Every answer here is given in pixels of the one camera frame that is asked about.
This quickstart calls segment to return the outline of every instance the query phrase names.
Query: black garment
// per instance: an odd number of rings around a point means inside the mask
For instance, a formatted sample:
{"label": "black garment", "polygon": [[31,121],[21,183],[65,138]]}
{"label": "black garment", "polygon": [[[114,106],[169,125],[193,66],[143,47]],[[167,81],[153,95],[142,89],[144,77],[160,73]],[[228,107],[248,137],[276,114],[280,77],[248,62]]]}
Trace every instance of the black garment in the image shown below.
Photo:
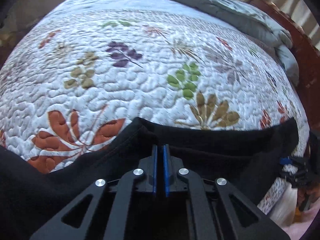
{"label": "black garment", "polygon": [[0,239],[28,239],[95,180],[119,179],[135,169],[153,144],[169,144],[186,168],[204,179],[224,177],[258,204],[278,175],[279,158],[291,155],[297,143],[293,118],[262,131],[190,130],[135,118],[107,150],[45,175],[1,148]]}

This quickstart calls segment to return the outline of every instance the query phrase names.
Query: black fabric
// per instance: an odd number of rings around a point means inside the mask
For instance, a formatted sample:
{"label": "black fabric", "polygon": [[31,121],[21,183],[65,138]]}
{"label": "black fabric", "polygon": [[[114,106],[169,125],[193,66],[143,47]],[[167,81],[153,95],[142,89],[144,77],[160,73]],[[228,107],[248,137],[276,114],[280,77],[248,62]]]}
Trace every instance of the black fabric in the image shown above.
{"label": "black fabric", "polygon": [[107,150],[49,174],[1,147],[0,239],[28,239],[95,180],[119,179],[136,168],[153,144],[169,144],[186,168],[204,179],[225,177],[258,204],[278,175],[279,158],[291,155],[297,143],[294,119],[262,131],[202,131],[135,118]]}

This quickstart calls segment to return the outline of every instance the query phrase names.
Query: silver screw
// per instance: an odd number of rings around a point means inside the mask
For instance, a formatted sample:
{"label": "silver screw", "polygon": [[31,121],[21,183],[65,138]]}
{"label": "silver screw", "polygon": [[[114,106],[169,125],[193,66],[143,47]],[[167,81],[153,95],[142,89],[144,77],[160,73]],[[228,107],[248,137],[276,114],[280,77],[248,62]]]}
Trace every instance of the silver screw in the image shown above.
{"label": "silver screw", "polygon": [[217,184],[221,185],[221,186],[226,185],[227,184],[227,180],[224,179],[224,178],[219,178],[219,179],[217,179]]}
{"label": "silver screw", "polygon": [[102,187],[106,184],[106,181],[104,179],[98,179],[96,180],[96,186]]}
{"label": "silver screw", "polygon": [[189,173],[189,170],[186,169],[186,168],[182,168],[182,169],[179,170],[179,173],[180,173],[181,175],[187,175],[187,174]]}
{"label": "silver screw", "polygon": [[135,169],[135,170],[133,171],[133,174],[134,174],[134,175],[137,175],[137,176],[141,175],[142,173],[143,173],[143,169]]}

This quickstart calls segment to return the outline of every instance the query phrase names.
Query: comforter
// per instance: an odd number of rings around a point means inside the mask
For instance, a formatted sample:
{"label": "comforter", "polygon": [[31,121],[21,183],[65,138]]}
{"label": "comforter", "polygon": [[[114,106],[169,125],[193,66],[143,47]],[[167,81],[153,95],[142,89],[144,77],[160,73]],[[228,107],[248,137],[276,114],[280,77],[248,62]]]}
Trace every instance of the comforter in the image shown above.
{"label": "comforter", "polygon": [[[43,173],[108,147],[137,116],[201,130],[261,130],[294,117],[293,154],[308,140],[275,51],[169,0],[65,1],[8,58],[0,99],[1,145]],[[268,213],[284,190],[277,179],[258,207]]]}

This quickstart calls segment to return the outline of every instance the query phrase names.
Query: wooden footboard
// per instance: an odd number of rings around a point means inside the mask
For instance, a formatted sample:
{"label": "wooden footboard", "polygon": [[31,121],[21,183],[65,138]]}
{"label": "wooden footboard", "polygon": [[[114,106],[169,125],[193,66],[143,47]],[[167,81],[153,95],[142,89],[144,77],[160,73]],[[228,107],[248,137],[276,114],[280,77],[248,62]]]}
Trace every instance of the wooden footboard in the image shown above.
{"label": "wooden footboard", "polygon": [[287,29],[292,36],[293,47],[291,52],[299,65],[300,82],[296,88],[299,98],[306,111],[311,129],[320,130],[320,52],[287,14],[267,0],[246,0],[264,11],[282,27]]}

